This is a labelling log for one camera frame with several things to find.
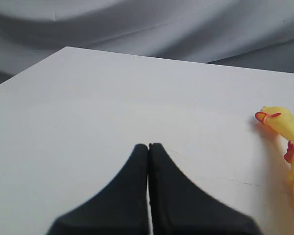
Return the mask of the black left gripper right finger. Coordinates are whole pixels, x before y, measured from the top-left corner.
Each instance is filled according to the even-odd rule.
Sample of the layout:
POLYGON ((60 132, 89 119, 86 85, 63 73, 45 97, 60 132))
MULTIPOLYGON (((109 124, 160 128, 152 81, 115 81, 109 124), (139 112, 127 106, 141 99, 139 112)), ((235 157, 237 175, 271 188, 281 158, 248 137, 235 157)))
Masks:
POLYGON ((198 188, 160 143, 149 146, 148 189, 155 235, 260 235, 254 220, 198 188))

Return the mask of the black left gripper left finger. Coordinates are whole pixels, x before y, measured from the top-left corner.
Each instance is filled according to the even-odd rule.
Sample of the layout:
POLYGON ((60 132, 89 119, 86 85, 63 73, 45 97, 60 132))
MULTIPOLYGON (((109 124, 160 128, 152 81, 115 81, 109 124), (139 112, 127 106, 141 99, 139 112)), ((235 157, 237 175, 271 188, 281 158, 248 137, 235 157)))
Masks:
POLYGON ((147 235, 148 148, 134 146, 118 174, 97 195, 58 217, 49 235, 147 235))

